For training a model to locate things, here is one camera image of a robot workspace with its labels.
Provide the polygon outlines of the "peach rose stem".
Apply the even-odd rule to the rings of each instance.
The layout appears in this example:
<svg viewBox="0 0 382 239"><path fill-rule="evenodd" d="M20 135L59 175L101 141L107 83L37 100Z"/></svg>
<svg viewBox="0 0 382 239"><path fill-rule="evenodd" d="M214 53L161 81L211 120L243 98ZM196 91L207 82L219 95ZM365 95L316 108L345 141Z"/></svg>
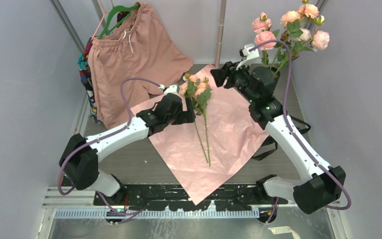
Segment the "peach rose stem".
<svg viewBox="0 0 382 239"><path fill-rule="evenodd" d="M183 80L184 83L180 86L180 95L184 96L186 100L190 100L192 105L192 112L195 113L196 116L202 116L203 118L205 143L203 143L203 138L200 135L200 130L198 129L196 122L194 122L194 126L206 163L211 166L207 125L208 101L212 96L212 88L209 83L209 78L200 78L197 75L192 75L189 72L185 72L183 75Z"/></svg>

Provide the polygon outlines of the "pink wrapping paper sheet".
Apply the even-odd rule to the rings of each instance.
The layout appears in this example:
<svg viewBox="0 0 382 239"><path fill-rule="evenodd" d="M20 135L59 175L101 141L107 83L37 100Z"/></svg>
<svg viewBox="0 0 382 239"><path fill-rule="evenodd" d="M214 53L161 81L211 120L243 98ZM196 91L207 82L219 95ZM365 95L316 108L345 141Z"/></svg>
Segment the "pink wrapping paper sheet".
<svg viewBox="0 0 382 239"><path fill-rule="evenodd" d="M212 96L208 101L207 125L211 166L206 163L194 123L170 125L149 138L194 204L206 199L233 177L267 139L249 114L249 103L234 89L218 88L209 64L196 75L208 77ZM195 119L205 143L202 116Z"/></svg>

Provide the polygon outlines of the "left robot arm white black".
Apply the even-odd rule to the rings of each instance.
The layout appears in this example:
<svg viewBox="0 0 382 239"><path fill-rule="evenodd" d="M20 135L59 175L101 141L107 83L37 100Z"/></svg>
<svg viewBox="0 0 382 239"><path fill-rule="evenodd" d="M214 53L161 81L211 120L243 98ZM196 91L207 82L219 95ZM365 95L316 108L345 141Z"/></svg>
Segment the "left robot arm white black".
<svg viewBox="0 0 382 239"><path fill-rule="evenodd" d="M162 132L169 125L193 123L191 99L168 93L154 108L142 110L130 121L105 132L83 137L73 135L60 159L62 173L77 190L92 189L112 196L123 187L115 176L99 169L99 163L113 152Z"/></svg>

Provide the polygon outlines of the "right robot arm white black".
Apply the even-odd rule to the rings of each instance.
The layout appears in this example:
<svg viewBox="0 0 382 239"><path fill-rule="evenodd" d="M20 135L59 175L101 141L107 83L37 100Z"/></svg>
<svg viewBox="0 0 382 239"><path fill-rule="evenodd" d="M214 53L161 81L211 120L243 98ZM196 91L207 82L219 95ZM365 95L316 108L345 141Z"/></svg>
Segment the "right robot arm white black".
<svg viewBox="0 0 382 239"><path fill-rule="evenodd" d="M262 193L293 201L306 214L329 207L343 192L346 172L333 167L305 140L283 105L274 97L278 79L267 67L238 68L227 62L210 71L217 87L234 88L249 102L250 116L289 157L300 179L286 180L276 175L262 179Z"/></svg>

